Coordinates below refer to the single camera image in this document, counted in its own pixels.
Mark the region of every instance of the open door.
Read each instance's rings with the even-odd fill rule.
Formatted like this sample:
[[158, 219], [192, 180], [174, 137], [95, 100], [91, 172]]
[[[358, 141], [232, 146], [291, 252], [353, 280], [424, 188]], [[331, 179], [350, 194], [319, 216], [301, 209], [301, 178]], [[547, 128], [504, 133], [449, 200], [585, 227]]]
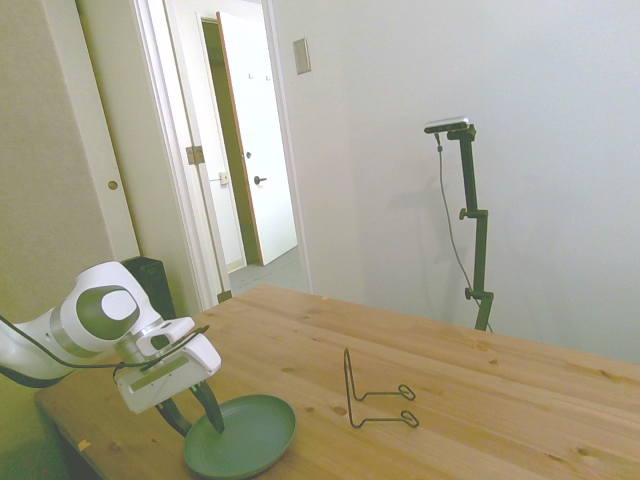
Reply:
[[297, 245], [269, 48], [260, 22], [218, 12], [260, 263]]

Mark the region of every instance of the green plate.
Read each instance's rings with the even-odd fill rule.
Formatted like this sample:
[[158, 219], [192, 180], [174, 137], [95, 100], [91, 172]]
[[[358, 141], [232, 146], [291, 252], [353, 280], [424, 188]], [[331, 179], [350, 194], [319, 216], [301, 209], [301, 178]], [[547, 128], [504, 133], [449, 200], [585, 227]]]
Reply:
[[237, 480], [263, 472], [287, 451], [296, 432], [293, 408], [271, 395], [234, 398], [220, 411], [224, 432], [204, 415], [184, 442], [187, 464], [206, 478]]

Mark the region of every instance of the wood grain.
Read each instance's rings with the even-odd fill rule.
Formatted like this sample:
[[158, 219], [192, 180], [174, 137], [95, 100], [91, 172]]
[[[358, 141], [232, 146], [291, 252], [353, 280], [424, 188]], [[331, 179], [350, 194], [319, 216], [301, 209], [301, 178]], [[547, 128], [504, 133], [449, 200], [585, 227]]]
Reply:
[[[261, 479], [638, 479], [640, 366], [337, 300], [261, 286], [196, 318], [222, 357], [219, 401], [266, 393], [298, 418], [290, 450]], [[372, 398], [355, 420], [411, 410], [420, 426], [353, 429], [342, 352], [360, 393], [406, 383], [414, 402]], [[195, 421], [202, 408], [174, 397]], [[155, 410], [129, 412], [110, 372], [38, 393], [104, 478], [198, 478]]]

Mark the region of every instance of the metal wire holder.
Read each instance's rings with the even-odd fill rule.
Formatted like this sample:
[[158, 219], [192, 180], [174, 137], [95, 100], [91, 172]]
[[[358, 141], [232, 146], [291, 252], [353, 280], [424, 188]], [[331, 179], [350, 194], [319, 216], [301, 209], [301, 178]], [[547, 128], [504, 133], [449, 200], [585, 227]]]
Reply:
[[353, 380], [353, 368], [351, 366], [351, 355], [349, 354], [349, 349], [344, 349], [344, 383], [347, 389], [347, 406], [349, 407], [349, 423], [353, 428], [360, 428], [366, 422], [403, 422], [409, 425], [411, 428], [416, 428], [420, 425], [420, 422], [416, 418], [416, 416], [411, 413], [409, 410], [403, 410], [400, 412], [400, 417], [388, 417], [388, 418], [365, 418], [359, 424], [355, 424], [353, 421], [353, 413], [351, 409], [351, 395], [353, 394], [353, 398], [358, 402], [362, 402], [369, 395], [401, 395], [410, 402], [416, 399], [416, 394], [413, 393], [407, 385], [404, 383], [398, 385], [397, 392], [367, 392], [362, 397], [358, 397], [356, 393], [356, 385]]

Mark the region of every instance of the floor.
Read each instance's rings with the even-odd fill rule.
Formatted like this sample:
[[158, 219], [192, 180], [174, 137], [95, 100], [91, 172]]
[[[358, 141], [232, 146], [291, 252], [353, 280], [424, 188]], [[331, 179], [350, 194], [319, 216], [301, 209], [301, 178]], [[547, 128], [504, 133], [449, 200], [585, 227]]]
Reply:
[[234, 296], [265, 283], [299, 292], [308, 291], [304, 274], [302, 273], [298, 247], [292, 248], [264, 267], [248, 265], [231, 272], [229, 277], [231, 279], [231, 293]]

